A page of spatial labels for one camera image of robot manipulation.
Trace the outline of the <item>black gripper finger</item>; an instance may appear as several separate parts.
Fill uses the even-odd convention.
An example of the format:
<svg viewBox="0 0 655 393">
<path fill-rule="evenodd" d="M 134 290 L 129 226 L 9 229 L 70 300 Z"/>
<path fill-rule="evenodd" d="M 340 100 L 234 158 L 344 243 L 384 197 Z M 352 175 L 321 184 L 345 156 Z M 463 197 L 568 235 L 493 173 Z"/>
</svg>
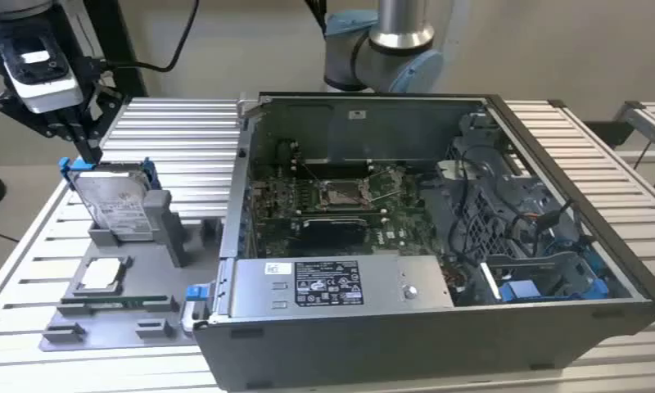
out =
<svg viewBox="0 0 655 393">
<path fill-rule="evenodd" d="M 71 137 L 74 148 L 78 152 L 80 158 L 88 164 L 97 164 L 101 160 L 101 148 L 98 145 L 98 138 L 85 138 L 80 136 Z"/>
</svg>

